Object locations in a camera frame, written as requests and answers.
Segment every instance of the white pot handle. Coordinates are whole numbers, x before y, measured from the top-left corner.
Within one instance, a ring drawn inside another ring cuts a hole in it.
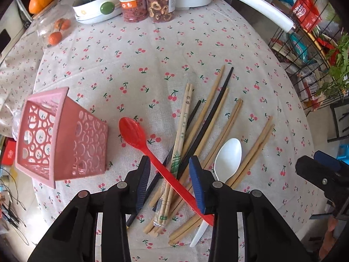
[[[290,32],[294,29],[293,21],[277,8],[270,5],[264,0],[240,0],[245,4],[259,11],[261,14],[272,20],[275,24],[281,27],[284,31]]]

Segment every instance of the tiled floor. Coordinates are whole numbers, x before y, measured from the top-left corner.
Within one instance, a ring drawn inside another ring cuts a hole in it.
[[[254,26],[261,37],[268,43],[269,39],[276,31],[277,26],[252,8],[246,5],[240,5],[239,7],[239,12],[250,22],[251,25]],[[310,131],[312,133],[315,151],[322,150],[325,153],[336,157],[339,142],[327,143],[327,139],[335,136],[334,122],[329,107],[310,113],[307,119]],[[345,122],[343,125],[349,126],[349,118],[343,122]],[[47,231],[48,226],[41,217],[41,212],[35,199],[31,179],[18,171],[16,181],[19,187],[19,199],[23,202],[27,209],[24,211],[20,205],[16,205],[16,211],[27,226],[21,226],[20,230],[28,239],[29,246],[24,244],[13,229],[7,235],[7,238],[12,245],[15,255],[21,262],[25,262],[34,249],[35,244],[39,242],[40,238]],[[15,190],[13,183],[10,185],[10,187],[11,190]],[[318,204],[319,212],[323,212],[325,203],[326,199],[323,197],[322,202]],[[313,221],[308,221],[308,223],[297,233],[298,238],[302,239],[307,231],[312,228],[313,224]]]

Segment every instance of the orange fruit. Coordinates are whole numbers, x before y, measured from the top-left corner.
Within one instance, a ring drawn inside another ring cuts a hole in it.
[[[71,24],[72,24],[71,20],[66,19],[66,20],[64,20],[64,22],[62,23],[61,29],[62,29],[62,30],[67,30],[68,28],[70,28]]]
[[[64,19],[59,19],[55,22],[55,29],[61,29],[62,24],[64,23]]]
[[[48,44],[54,46],[60,43],[62,40],[62,34],[59,31],[53,32],[48,37]]]

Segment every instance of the white spoon handle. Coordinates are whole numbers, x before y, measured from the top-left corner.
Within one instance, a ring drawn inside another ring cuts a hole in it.
[[[203,234],[205,233],[205,230],[208,227],[208,223],[205,221],[202,221],[196,235],[194,236],[192,242],[190,243],[190,247],[194,247],[198,241],[200,240],[200,238],[203,236]]]

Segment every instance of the metal screw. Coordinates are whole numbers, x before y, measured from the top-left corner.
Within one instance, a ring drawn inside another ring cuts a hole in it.
[[[212,183],[212,186],[214,188],[221,188],[223,186],[223,183],[220,181],[215,181],[214,183]]]
[[[88,195],[88,193],[86,190],[82,190],[78,194],[79,198],[85,198],[87,195]]]
[[[251,193],[254,197],[261,197],[262,196],[262,192],[259,190],[253,190]]]
[[[123,189],[127,187],[127,183],[125,181],[121,181],[116,185],[119,189]]]

